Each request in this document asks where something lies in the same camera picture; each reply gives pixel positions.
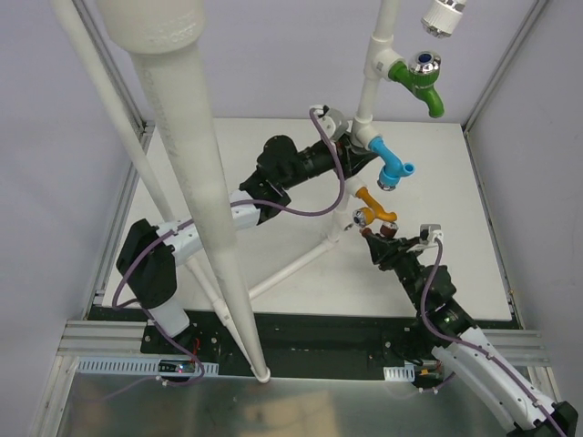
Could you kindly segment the brown water faucet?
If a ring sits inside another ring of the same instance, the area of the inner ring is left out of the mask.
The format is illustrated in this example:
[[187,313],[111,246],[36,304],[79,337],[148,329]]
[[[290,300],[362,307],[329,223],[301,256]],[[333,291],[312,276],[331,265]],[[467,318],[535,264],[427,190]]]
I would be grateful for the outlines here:
[[393,239],[397,234],[399,227],[394,222],[384,222],[377,231],[373,231],[370,227],[362,228],[360,233],[363,237],[368,235],[380,235],[386,239]]

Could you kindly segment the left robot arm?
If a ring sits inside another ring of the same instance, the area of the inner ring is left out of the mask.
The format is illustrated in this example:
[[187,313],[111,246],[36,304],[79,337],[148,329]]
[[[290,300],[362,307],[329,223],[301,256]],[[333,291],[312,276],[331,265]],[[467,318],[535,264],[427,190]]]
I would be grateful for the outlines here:
[[[343,187],[384,149],[380,137],[367,147],[355,146],[348,135],[321,140],[303,151],[286,136],[270,138],[257,158],[251,176],[230,195],[235,229],[255,227],[289,210],[289,188],[333,170]],[[159,226],[146,219],[134,223],[122,246],[116,267],[119,285],[129,287],[135,301],[161,328],[160,341],[171,353],[186,352],[192,325],[175,298],[176,269],[203,248],[202,229],[193,219]]]

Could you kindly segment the white PVC pipe frame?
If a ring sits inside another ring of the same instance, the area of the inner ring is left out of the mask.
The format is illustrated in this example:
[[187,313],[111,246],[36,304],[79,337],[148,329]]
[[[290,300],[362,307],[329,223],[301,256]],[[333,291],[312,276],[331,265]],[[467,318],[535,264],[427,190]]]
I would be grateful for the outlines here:
[[[122,138],[132,163],[149,195],[165,219],[172,211],[153,173],[148,158],[133,138],[132,126],[122,121],[124,107],[97,51],[83,27],[72,1],[50,1],[56,17],[68,35],[77,56]],[[190,221],[168,230],[138,253],[122,271],[112,305],[117,306],[119,293],[128,285],[148,316],[158,324],[160,334],[169,341],[186,332],[190,325],[186,312],[171,296],[157,303],[153,291],[154,254],[161,253],[166,239],[180,237],[192,229],[193,243],[201,243],[210,261],[223,298],[216,311],[231,337],[238,344],[255,378],[262,383],[271,378],[265,362],[251,298],[237,254],[236,226],[251,216],[259,223],[262,209],[285,211],[297,216],[319,217],[339,207],[343,202],[345,182],[335,143],[323,133],[321,140],[329,148],[336,175],[340,180],[338,198],[322,211],[307,212],[288,208],[265,196],[254,198],[248,191],[236,191],[238,198],[229,198],[219,144],[211,113],[204,67],[198,41],[206,26],[204,1],[101,1],[99,11],[109,37],[125,50],[138,74],[145,96],[154,109],[156,127],[169,162],[189,208]]]

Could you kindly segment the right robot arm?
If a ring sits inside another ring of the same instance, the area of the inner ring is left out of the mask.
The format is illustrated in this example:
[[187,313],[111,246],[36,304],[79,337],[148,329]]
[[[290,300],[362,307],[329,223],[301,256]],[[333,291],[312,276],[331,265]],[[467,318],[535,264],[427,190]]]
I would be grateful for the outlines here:
[[455,300],[456,287],[443,264],[443,238],[423,230],[396,238],[388,229],[365,228],[372,263],[399,279],[416,317],[412,353],[434,357],[490,410],[509,436],[573,436],[578,411],[555,401],[529,382],[496,350],[476,321]]

